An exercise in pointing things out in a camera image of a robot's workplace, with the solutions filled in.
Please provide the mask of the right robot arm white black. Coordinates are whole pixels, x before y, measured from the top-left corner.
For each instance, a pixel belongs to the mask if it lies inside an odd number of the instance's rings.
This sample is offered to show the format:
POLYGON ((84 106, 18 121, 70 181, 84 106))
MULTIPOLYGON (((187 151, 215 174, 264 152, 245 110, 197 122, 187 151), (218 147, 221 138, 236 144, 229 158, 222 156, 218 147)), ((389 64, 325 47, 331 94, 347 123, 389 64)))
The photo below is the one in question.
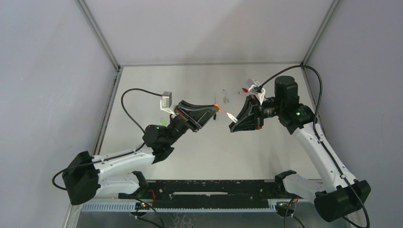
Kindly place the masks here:
POLYGON ((270 98, 265 98, 265 89, 255 79, 247 80, 247 91, 249 94, 240 113, 231 117, 230 131, 259 130, 265 119, 277 117, 301 144, 321 178, 321 182, 315 182, 293 170, 285 171, 275 177, 281 189, 310 201, 327 222, 345 219, 364 209, 371 187, 367 181, 359 181, 339 159, 323 135, 312 109, 300 103, 295 79, 277 77, 274 96, 270 98))

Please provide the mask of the orange pen cap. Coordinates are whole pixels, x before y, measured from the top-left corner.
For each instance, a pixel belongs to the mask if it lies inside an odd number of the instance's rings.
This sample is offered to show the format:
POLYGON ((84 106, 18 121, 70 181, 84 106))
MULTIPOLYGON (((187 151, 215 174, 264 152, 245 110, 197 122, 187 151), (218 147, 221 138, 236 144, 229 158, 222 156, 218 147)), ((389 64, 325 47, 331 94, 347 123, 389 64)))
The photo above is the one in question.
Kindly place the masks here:
POLYGON ((218 111, 217 112, 221 112, 221 108, 220 108, 220 106, 219 106, 219 104, 218 103, 214 103, 213 104, 215 107, 217 107, 217 109, 218 109, 218 111))

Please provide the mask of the white pen peach end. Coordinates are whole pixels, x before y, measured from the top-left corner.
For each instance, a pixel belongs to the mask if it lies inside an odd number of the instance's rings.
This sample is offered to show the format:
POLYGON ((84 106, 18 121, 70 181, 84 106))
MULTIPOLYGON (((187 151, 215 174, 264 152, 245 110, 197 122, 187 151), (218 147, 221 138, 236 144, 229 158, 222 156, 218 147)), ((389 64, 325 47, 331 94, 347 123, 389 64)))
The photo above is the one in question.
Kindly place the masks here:
POLYGON ((226 113, 226 115, 231 119, 231 121, 232 121, 233 123, 237 123, 238 119, 237 119, 234 115, 232 115, 232 114, 229 113, 228 111, 226 111, 225 113, 226 113))

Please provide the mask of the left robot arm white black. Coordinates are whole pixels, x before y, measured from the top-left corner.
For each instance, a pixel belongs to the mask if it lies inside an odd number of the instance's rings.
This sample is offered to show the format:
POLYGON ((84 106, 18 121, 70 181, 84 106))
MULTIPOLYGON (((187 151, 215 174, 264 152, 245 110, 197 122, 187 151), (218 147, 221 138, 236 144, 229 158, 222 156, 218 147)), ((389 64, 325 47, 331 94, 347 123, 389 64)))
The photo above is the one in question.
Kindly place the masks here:
POLYGON ((219 111, 217 104, 194 105, 182 100, 167 126, 145 128, 143 143, 136 148, 94 156, 80 152, 61 173, 71 205, 101 195, 147 190, 146 178, 136 168, 164 161, 180 137, 188 130, 198 132, 219 111))

